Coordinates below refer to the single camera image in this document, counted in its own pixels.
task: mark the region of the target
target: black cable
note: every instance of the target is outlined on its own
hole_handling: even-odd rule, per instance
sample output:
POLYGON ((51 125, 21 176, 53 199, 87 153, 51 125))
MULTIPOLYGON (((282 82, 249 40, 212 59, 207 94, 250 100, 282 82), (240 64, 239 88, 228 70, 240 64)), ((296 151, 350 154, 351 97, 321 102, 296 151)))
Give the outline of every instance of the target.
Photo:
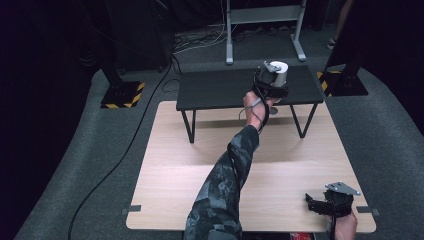
POLYGON ((243 40, 250 38, 250 37, 257 37, 257 36, 261 36, 261 35, 268 35, 268 36, 278 36, 280 33, 280 31, 278 29, 274 29, 271 31, 266 31, 266 30, 259 30, 257 32, 254 33, 246 33, 245 31, 235 35, 232 37, 232 40, 234 42, 242 42, 243 40))
POLYGON ((175 57, 175 55, 174 54, 171 54, 171 57, 177 62, 177 66, 178 66, 178 71, 175 69, 175 64, 174 64, 174 72, 176 73, 176 74, 178 74, 178 75, 182 75, 183 74, 183 72, 181 71, 181 68, 180 68, 180 61, 178 61, 178 59, 177 59, 177 57, 175 57))
POLYGON ((178 80, 178 79, 176 79, 176 78, 171 79, 171 80, 169 80, 169 81, 165 82, 165 83, 162 85, 162 92, 164 92, 164 93, 170 93, 170 92, 176 92, 176 91, 178 91, 178 89, 179 89, 179 88, 175 88, 175 89, 172 89, 172 90, 165 90, 166 85, 168 85, 169 83, 171 83, 171 82, 173 82, 173 81, 178 82, 178 84, 180 83, 180 80, 178 80))
POLYGON ((129 150, 131 149, 131 146, 134 143, 134 140, 137 136, 138 131, 140 130, 141 127, 141 123, 143 122, 144 116, 146 115, 147 109, 150 105, 150 102, 152 101, 153 96, 156 93, 156 90, 158 89, 159 85, 162 83, 162 81, 166 78, 166 76, 168 75, 169 71, 171 70, 171 66, 173 65, 173 63, 171 63, 169 65, 168 70, 166 71, 165 75, 162 77, 162 79, 159 81, 159 83, 156 85, 155 89, 153 90, 152 95, 149 98, 149 101, 147 102, 146 105, 146 109, 143 112, 143 115, 141 116, 140 122, 138 123, 137 129, 134 132, 134 135, 127 147, 127 149, 125 150, 124 154, 122 155, 121 159, 118 161, 118 163, 102 178, 102 180, 100 180, 100 182, 97 183, 97 185, 87 194, 87 196, 83 199, 83 201, 80 203, 80 205, 78 206, 77 210, 74 213, 74 216, 72 217, 71 223, 69 224, 69 229, 68 229, 68 240, 71 240, 71 236, 72 236, 72 228, 75 222, 75 219, 78 215, 78 212, 81 210, 82 206, 85 204, 85 202, 90 198, 90 196, 93 194, 93 192, 119 167, 119 165, 122 163, 122 161, 125 159, 125 157, 127 156, 129 150))
POLYGON ((211 41, 211 42, 208 42, 208 41, 201 41, 199 44, 202 44, 201 46, 196 46, 196 47, 188 47, 188 46, 190 46, 189 44, 184 44, 186 47, 184 48, 184 49, 182 49, 182 50, 178 50, 178 51, 176 51, 177 49, 178 49, 178 47, 176 47, 175 49, 174 49, 174 51, 173 51, 173 53, 174 54, 177 54, 177 53, 181 53, 181 52, 184 52, 184 51, 186 51, 186 50, 190 50, 190 49, 196 49, 196 48, 203 48, 203 47, 210 47, 210 46, 213 46, 213 45, 216 45, 216 44, 218 44, 218 43, 220 43, 220 42, 222 42, 223 40, 225 40, 226 39, 226 37, 224 37, 223 39, 221 39, 220 40, 220 38, 221 38, 221 36, 222 36, 222 34, 224 33, 224 31, 225 31, 225 14, 224 14, 224 6, 223 6, 223 4, 222 4, 222 0, 220 0, 220 5, 221 5, 221 14, 222 14, 222 30, 221 30, 221 32, 220 32, 220 34, 219 34, 219 36, 217 37, 217 38, 215 38, 213 41, 211 41))
POLYGON ((179 51, 183 51, 187 48, 190 48, 191 45, 208 45, 208 44, 212 44, 214 42, 216 42, 217 40, 220 40, 219 38, 221 37, 222 33, 216 32, 216 31, 212 31, 210 33, 207 32, 207 27, 204 28, 205 29, 205 35, 198 37, 198 38, 194 38, 194 39, 190 39, 188 36, 189 35, 180 35, 175 37, 175 46, 173 48, 173 53, 179 52, 179 51))
POLYGON ((261 129, 264 127, 263 121, 262 119, 253 111, 253 108, 255 106, 249 106, 249 107, 244 107, 240 112, 239 112, 239 120, 241 120, 241 114, 244 111, 250 110, 252 112, 252 114, 259 120, 259 122, 261 122, 261 129))
POLYGON ((254 92, 255 92, 256 96, 258 96, 261 99, 261 101, 262 101, 262 103, 264 104, 264 107, 265 107, 265 117, 262 121, 261 129, 259 129, 259 134, 260 134, 262 132, 262 129, 264 128, 265 124, 268 122, 268 119, 269 119, 269 106, 268 106, 268 103, 266 102, 266 96, 262 95, 262 93, 259 90, 258 86, 256 85, 255 81, 256 81, 256 77, 255 77, 255 75, 253 75, 253 86, 255 87, 254 92))

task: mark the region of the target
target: handheld controller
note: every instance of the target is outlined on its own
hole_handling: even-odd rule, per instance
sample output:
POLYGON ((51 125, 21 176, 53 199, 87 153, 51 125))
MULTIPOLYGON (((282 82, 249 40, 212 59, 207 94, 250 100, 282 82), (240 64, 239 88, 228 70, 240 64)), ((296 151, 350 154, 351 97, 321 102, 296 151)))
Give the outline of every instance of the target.
POLYGON ((325 187, 328 188, 324 192, 325 202, 316 201, 307 193, 305 200, 308 202, 310 211, 331 217, 331 222, 327 226, 327 235, 330 240, 334 240, 337 218, 347 216, 352 212, 353 195, 359 196, 361 193, 343 182, 326 184, 325 187))
POLYGON ((287 97, 289 87, 285 81, 286 76, 282 76, 282 74, 287 74, 286 71, 279 73, 282 70, 280 66, 267 63, 266 61, 264 61, 263 64, 263 67, 258 66, 258 70, 253 73, 252 90, 265 105, 266 114, 265 119, 263 120, 263 126, 265 126, 270 113, 268 104, 266 104, 266 99, 281 99, 287 97))

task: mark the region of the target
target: wooden table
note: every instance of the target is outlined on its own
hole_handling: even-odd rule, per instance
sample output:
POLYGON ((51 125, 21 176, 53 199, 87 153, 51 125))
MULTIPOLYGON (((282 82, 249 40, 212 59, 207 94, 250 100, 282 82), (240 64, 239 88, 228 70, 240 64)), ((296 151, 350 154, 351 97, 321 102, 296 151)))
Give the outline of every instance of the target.
MULTIPOLYGON (((158 107, 128 214, 130 229, 180 230, 206 176, 244 125, 241 109, 198 111, 198 140, 190 144, 176 102, 158 107)), ((305 124, 310 105, 295 106, 305 124)), ((244 231, 324 232, 322 216, 308 210, 305 193, 324 200, 327 183, 343 181, 362 192, 337 130, 325 105, 319 104, 308 136, 299 138, 289 106, 278 106, 260 136, 249 178, 242 189, 240 218, 244 231)), ((358 232, 376 229, 363 194, 353 211, 358 232)))

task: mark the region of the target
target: dark background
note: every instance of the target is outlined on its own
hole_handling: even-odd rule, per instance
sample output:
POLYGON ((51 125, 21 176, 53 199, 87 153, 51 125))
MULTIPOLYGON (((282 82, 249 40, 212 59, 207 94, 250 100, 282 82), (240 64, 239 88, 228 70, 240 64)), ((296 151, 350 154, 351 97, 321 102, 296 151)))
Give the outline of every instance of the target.
MULTIPOLYGON (((363 31, 373 26, 367 21, 373 11, 371 15, 362 12, 369 1, 356 1, 356 18, 348 21, 343 33, 345 40, 340 40, 345 42, 346 48, 338 47, 333 58, 338 60, 334 63, 347 62, 343 56, 355 53, 355 47, 349 46, 363 41, 363 31)), ((249 6, 263 6, 261 2, 252 0, 249 6)), ((323 12, 316 9, 326 1, 308 1, 304 26, 319 30, 323 21, 334 23, 342 2, 330 1, 328 12, 323 8, 323 19, 323 12)), ((418 0, 396 5, 382 0, 372 2, 372 8, 367 9, 386 14, 383 14, 386 20, 378 25, 379 32, 365 52, 363 67, 391 89, 424 132, 424 47, 420 41, 424 25, 419 14, 422 3, 418 0)), ((83 3, 95 27, 114 36, 105 2, 83 3)), ((221 19, 219 11, 211 11, 219 10, 217 0, 163 3, 174 20, 174 31, 202 27, 221 19)), ((233 3, 235 7, 245 5, 245 1, 233 3)), ((266 5, 273 4, 280 1, 266 1, 266 5)), ((64 2, 1 1, 0 24, 0 237, 10 239, 60 163, 78 126, 91 78, 100 67, 84 41, 75 12, 64 2)), ((115 61, 115 44, 101 39, 111 60, 115 61)))

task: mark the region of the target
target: metal bracket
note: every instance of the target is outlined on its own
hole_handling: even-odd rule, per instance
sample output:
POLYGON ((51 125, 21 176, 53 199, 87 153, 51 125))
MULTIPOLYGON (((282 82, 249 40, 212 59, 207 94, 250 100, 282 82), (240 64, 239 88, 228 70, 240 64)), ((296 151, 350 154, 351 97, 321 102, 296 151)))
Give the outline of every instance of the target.
POLYGON ((349 187, 348 185, 346 185, 344 182, 340 181, 340 182, 336 182, 336 183, 329 183, 329 184, 325 184, 325 187, 334 191, 334 192, 339 192, 339 193, 344 193, 344 194, 348 194, 348 195, 356 195, 356 196, 360 196, 361 193, 356 191, 355 189, 349 187))

